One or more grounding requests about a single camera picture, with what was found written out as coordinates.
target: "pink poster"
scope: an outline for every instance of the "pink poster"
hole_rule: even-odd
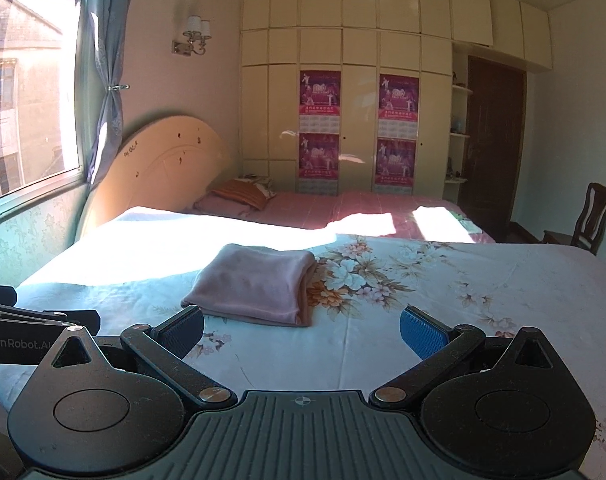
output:
[[[415,152],[416,140],[379,138],[374,184],[411,187],[414,184]]]
[[[299,178],[336,180],[339,176],[339,136],[299,134]]]
[[[419,111],[419,79],[381,74],[379,119],[416,123]]]
[[[340,115],[340,72],[330,70],[302,70],[300,83],[300,115]]]

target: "baseboard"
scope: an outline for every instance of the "baseboard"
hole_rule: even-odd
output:
[[[529,244],[538,244],[539,239],[530,233],[525,227],[523,227],[518,222],[510,222],[510,231],[515,234],[518,234],[521,238],[526,240]]]

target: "mark on headboard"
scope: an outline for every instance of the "mark on headboard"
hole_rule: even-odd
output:
[[[132,153],[136,149],[137,146],[138,146],[138,141],[135,140],[134,143],[130,144],[129,148],[123,152],[123,156],[129,156],[129,154]]]

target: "orange pillow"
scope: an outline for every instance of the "orange pillow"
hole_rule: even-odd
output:
[[[251,205],[259,211],[265,208],[268,200],[254,184],[241,180],[228,180],[212,189],[211,192],[228,200]]]

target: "patterned wallpaper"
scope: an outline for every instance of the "patterned wallpaper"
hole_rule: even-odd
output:
[[[76,187],[0,224],[0,285],[20,285],[74,243],[86,196]]]

